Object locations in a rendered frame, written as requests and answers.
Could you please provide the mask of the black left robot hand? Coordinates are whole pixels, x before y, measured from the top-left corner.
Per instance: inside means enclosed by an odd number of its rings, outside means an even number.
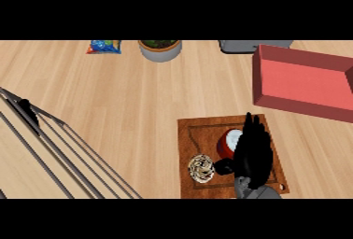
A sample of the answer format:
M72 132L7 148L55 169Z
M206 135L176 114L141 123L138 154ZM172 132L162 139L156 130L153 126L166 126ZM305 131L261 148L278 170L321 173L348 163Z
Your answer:
M18 105L20 107L23 108L23 110L26 111L26 113L29 114L32 120L35 123L39 123L39 119L36 117L36 114L32 110L32 103L30 103L30 100L29 99L23 99L18 101Z

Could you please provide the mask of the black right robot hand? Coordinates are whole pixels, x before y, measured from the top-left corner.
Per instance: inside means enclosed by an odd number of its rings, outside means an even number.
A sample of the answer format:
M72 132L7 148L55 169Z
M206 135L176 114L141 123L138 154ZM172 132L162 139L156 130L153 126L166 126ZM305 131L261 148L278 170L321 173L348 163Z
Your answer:
M272 167L271 134L265 131L261 117L247 113L234 157L215 163L216 172L222 176L234 174L235 177L249 177L249 188L256 190L268 182Z

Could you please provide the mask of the red can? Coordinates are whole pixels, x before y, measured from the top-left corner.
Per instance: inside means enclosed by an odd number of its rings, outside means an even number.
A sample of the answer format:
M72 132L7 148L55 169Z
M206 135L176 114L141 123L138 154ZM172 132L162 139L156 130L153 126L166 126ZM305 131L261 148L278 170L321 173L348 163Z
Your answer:
M222 158L234 158L241 135L243 131L238 129L230 129L222 135L218 143L218 153Z

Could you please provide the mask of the brown wooden cutting board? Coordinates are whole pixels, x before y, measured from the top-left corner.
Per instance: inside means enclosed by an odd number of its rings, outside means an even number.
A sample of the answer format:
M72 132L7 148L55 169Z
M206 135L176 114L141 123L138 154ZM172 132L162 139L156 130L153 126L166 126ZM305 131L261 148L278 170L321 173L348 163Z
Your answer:
M181 170L181 196L184 198L235 198L235 175L219 175L215 172L213 179L207 183L199 183L190 175L188 164L190 160L204 154L213 159L213 163L225 159L218 153L218 143L222 135L230 129L243 131L246 116L215 117L200 119L182 119L178 122L178 142L179 142L179 170ZM264 115L261 123L265 126L265 131L271 134ZM271 147L274 150L274 167L268 182L264 186L272 187L278 194L290 191L283 169L280 157L277 154L275 145L271 139Z

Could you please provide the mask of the red cardboard box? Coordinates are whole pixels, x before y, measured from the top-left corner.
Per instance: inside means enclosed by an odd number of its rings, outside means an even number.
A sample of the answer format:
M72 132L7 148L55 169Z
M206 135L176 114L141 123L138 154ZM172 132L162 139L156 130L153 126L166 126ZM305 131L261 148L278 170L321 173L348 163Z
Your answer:
M353 58L261 45L255 105L353 123Z

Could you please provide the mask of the blue snack bag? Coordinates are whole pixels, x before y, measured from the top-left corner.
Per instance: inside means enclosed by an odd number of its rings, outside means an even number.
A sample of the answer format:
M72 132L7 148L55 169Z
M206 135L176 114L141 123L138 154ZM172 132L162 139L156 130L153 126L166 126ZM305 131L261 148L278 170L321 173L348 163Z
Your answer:
M89 54L113 53L120 54L120 40L94 40L88 49Z

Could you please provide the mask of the grey pot with plant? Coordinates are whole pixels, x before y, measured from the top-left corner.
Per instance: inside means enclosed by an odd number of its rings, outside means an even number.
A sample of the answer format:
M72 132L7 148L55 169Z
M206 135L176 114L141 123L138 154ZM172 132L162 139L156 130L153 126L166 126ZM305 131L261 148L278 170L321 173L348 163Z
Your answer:
M142 40L138 41L138 44L144 57L156 63L166 63L172 61L182 52L181 40L178 40L172 46L162 49L150 47Z

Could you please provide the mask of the dark grey appliance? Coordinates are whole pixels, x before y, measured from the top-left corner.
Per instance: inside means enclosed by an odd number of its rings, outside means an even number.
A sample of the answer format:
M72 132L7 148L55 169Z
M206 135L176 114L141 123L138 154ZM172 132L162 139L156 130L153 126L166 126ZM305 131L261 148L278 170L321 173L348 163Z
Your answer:
M289 48L293 40L221 40L221 51L228 54L255 53L259 45Z

